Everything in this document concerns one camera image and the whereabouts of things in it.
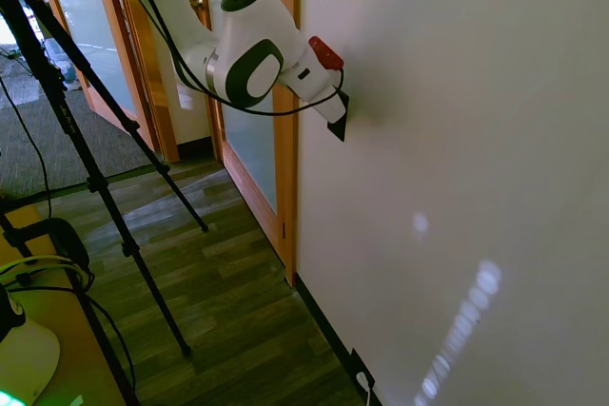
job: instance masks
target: tripod leg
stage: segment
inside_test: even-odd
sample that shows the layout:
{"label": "tripod leg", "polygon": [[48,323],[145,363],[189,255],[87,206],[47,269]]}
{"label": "tripod leg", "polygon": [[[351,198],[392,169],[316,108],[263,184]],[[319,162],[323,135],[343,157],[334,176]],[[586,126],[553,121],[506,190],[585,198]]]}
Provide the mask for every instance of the tripod leg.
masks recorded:
{"label": "tripod leg", "polygon": [[73,42],[69,34],[64,30],[61,24],[59,24],[59,22],[53,16],[47,5],[42,0],[25,1],[31,7],[36,17],[42,22],[45,28],[47,28],[53,38],[57,41],[57,43],[59,43],[59,46],[64,50],[64,52],[72,61],[72,63],[83,72],[83,74],[91,83],[91,85],[95,87],[97,92],[99,92],[108,108],[110,108],[112,113],[120,121],[121,126],[123,126],[123,128],[129,133],[129,135],[133,137],[133,140],[135,140],[135,143],[140,147],[140,149],[144,151],[150,162],[154,164],[154,167],[156,168],[157,172],[161,174],[161,176],[163,176],[167,184],[169,184],[169,187],[171,187],[171,190],[173,190],[173,192],[178,196],[178,198],[186,207],[193,219],[199,224],[199,226],[201,226],[201,229],[204,232],[207,232],[207,225],[203,222],[201,217],[199,217],[195,209],[192,207],[192,204],[190,204],[190,202],[184,196],[180,188],[169,176],[169,167],[165,164],[162,164],[161,161],[159,161],[159,159],[156,157],[154,152],[150,150],[144,139],[137,131],[139,125],[135,121],[127,117],[125,112],[121,109],[116,100],[114,100],[112,95],[109,93],[108,89],[104,86],[102,81],[95,74],[85,55],[76,46],[76,44]]}
{"label": "tripod leg", "polygon": [[21,9],[19,0],[0,0],[0,2],[3,16],[9,25],[10,30],[15,35],[17,45],[26,58],[31,72],[40,82],[42,89],[49,99],[49,103],[55,113],[55,116],[57,117],[57,120],[64,131],[69,135],[69,138],[76,148],[76,152],[81,158],[83,165],[89,174],[89,190],[91,192],[100,193],[100,196],[108,209],[109,215],[112,217],[116,228],[123,238],[123,252],[126,256],[133,256],[135,263],[139,267],[142,276],[144,277],[144,280],[152,293],[152,296],[155,298],[161,312],[163,313],[163,316],[167,320],[169,328],[173,332],[174,337],[177,339],[182,352],[187,355],[190,349],[186,344],[177,323],[169,312],[167,304],[163,300],[163,296],[156,286],[154,279],[150,275],[142,256],[140,255],[140,247],[131,236],[127,224],[123,219],[123,215],[112,198],[112,194],[110,194],[110,191],[108,190],[108,181],[97,166],[93,155],[88,149],[87,142],[85,142],[82,132],[72,117],[68,104],[66,103],[63,84],[61,83],[59,75],[57,74],[56,68],[51,66],[47,61],[47,58],[45,57],[45,54],[29,25],[28,18]]}

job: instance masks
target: green light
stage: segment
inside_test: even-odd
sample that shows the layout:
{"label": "green light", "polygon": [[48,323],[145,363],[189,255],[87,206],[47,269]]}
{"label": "green light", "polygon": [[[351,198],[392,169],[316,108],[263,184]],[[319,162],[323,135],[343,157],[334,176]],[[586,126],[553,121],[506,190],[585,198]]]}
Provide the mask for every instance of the green light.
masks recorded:
{"label": "green light", "polygon": [[26,404],[6,392],[0,391],[0,406],[26,406]]}

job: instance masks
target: black baseboard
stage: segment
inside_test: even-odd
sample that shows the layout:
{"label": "black baseboard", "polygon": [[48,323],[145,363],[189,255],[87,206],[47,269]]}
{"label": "black baseboard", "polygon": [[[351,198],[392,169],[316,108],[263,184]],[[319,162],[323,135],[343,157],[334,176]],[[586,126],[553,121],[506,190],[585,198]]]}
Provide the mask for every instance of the black baseboard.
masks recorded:
{"label": "black baseboard", "polygon": [[[322,330],[322,333],[325,336],[325,339],[327,340],[328,344],[334,351],[334,354],[336,354],[336,357],[338,358],[339,362],[342,364],[344,370],[349,375],[349,378],[355,385],[355,388],[357,389],[358,393],[362,397],[362,400],[365,404],[366,392],[362,389],[362,387],[360,386],[358,381],[355,380],[355,375],[357,375],[357,372],[360,371],[358,366],[356,365],[356,363],[358,362],[359,356],[357,356],[357,353],[355,353],[355,357],[352,357],[351,355],[349,355],[349,351],[347,351],[346,347],[344,347],[343,342],[341,341],[341,339],[339,338],[337,333],[334,331],[334,328],[332,328],[332,325],[330,324],[329,320],[325,317],[324,312],[319,307],[319,305],[317,304],[317,301],[315,301],[315,299],[313,298],[313,296],[311,295],[309,290],[306,288],[306,285],[303,282],[303,279],[299,276],[298,273],[296,273],[296,290],[303,298],[304,304],[306,305],[309,312],[311,313],[311,315],[313,316],[313,318],[319,325],[320,329]],[[383,406],[381,404],[381,402],[379,401],[379,399],[377,398],[374,391],[372,391],[372,397],[370,398],[370,405],[371,406]]]}
{"label": "black baseboard", "polygon": [[178,155],[181,161],[200,157],[213,157],[211,137],[199,138],[198,140],[179,144]]}

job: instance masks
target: red button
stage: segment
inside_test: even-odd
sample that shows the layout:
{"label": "red button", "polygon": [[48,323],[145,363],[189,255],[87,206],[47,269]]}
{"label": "red button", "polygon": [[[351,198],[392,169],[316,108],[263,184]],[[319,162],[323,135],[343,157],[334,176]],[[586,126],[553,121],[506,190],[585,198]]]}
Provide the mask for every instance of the red button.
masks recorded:
{"label": "red button", "polygon": [[326,45],[320,37],[311,37],[308,44],[315,51],[317,59],[320,61],[322,66],[327,70],[340,70],[344,66],[344,61],[341,59],[331,47]]}

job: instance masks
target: white plug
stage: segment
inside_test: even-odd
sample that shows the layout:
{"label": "white plug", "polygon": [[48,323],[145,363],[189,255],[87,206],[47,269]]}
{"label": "white plug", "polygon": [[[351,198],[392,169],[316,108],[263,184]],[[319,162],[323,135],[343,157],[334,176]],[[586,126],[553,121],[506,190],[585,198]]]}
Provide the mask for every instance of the white plug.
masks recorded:
{"label": "white plug", "polygon": [[370,406],[370,384],[368,384],[368,378],[365,376],[363,371],[360,371],[357,375],[355,375],[355,378],[362,388],[368,392],[368,401],[365,404],[366,406]]}

